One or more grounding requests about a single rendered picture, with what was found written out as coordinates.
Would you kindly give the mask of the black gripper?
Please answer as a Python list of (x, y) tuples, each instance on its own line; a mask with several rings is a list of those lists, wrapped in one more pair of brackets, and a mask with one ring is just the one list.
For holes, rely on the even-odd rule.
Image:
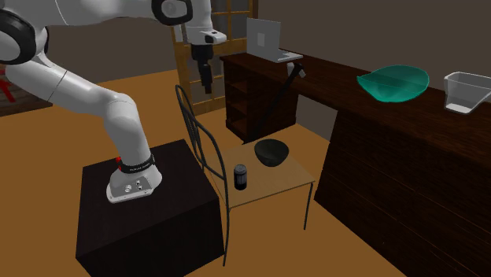
[(212, 59), (212, 45), (191, 45), (191, 57), (198, 63), (201, 85), (206, 94), (212, 93), (212, 71), (208, 63)]

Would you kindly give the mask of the wooden framed glass door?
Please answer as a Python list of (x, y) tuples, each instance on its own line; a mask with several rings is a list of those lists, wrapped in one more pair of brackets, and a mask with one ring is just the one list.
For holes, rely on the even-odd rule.
[(179, 84), (198, 115), (225, 107), (224, 69), (220, 58), (246, 51), (246, 21), (257, 17), (257, 0), (209, 1), (213, 27), (227, 36), (226, 42), (213, 47), (214, 57), (209, 61), (213, 81), (209, 93), (201, 85), (197, 62), (191, 57), (186, 27), (182, 24), (172, 28)]

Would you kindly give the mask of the grey laptop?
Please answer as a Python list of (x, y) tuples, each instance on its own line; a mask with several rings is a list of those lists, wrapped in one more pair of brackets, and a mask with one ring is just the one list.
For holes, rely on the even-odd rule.
[(248, 18), (246, 21), (248, 54), (275, 63), (293, 61), (303, 58), (296, 54), (279, 49), (281, 23), (271, 20)]

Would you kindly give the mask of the black bowl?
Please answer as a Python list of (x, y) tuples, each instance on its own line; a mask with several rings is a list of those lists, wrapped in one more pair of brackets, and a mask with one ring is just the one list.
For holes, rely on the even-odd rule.
[(267, 167), (276, 167), (288, 157), (290, 149), (282, 141), (267, 138), (255, 144), (254, 153), (261, 164)]

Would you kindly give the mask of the black cylindrical can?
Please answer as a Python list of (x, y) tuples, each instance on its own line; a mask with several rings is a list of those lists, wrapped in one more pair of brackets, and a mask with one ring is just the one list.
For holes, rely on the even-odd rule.
[(234, 187), (236, 190), (244, 190), (247, 186), (247, 169), (243, 164), (234, 167)]

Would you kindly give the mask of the metal chair with wooden seat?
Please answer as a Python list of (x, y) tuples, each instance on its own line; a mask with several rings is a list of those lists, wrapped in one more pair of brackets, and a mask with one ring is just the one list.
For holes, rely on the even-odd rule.
[[(233, 208), (304, 185), (314, 185), (315, 178), (293, 158), (291, 152), (284, 162), (276, 167), (267, 167), (257, 159), (254, 146), (260, 140), (286, 141), (276, 133), (229, 150), (220, 150), (212, 133), (196, 119), (184, 89), (177, 85), (175, 91), (194, 154), (203, 169), (210, 172), (212, 181), (225, 204), (225, 250), (228, 250), (230, 212)], [(247, 169), (247, 186), (244, 190), (236, 190), (234, 187), (234, 167), (237, 164), (243, 164)]]

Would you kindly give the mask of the dark robot stand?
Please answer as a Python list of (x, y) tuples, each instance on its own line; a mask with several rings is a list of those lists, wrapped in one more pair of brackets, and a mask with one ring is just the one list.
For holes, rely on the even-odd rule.
[(224, 254), (219, 197), (186, 141), (151, 152), (163, 180), (135, 200), (107, 199), (115, 161), (83, 168), (76, 259), (90, 277), (184, 277)]

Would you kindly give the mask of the teal leaf-shaped bowl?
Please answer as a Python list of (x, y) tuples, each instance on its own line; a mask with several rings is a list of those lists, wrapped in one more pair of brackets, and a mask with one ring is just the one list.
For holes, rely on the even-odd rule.
[(428, 88), (430, 77), (421, 68), (391, 65), (357, 76), (356, 81), (375, 100), (400, 103), (420, 96)]

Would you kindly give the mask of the dark wooden desk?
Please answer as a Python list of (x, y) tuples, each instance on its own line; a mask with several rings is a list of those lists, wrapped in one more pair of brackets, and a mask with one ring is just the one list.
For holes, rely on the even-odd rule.
[(301, 63), (290, 92), (337, 113), (316, 202), (407, 277), (491, 277), (491, 103), (378, 102), (360, 69)]

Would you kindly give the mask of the clear measuring cup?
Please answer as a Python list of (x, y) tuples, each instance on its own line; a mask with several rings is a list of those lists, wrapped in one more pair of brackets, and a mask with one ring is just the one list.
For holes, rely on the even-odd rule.
[(491, 77), (453, 72), (444, 77), (445, 109), (472, 113), (483, 102), (491, 103)]

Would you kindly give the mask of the black-handled hammer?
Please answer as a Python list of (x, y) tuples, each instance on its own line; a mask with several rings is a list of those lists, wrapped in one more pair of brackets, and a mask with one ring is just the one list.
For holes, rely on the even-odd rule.
[(295, 78), (297, 76), (305, 76), (305, 67), (301, 63), (293, 63), (290, 62), (287, 64), (287, 68), (291, 70), (291, 72), (288, 75), (288, 78), (286, 82), (282, 85), (280, 91), (277, 93), (277, 95), (274, 97), (273, 101), (271, 104), (268, 106), (266, 109), (265, 113), (262, 115), (262, 117), (258, 120), (257, 125), (255, 128), (252, 130), (252, 132), (248, 135), (247, 139), (249, 142), (252, 142), (260, 137), (260, 130), (266, 123), (268, 117), (272, 114), (274, 108), (278, 105), (281, 97), (287, 92), (289, 89), (290, 85), (294, 82)]

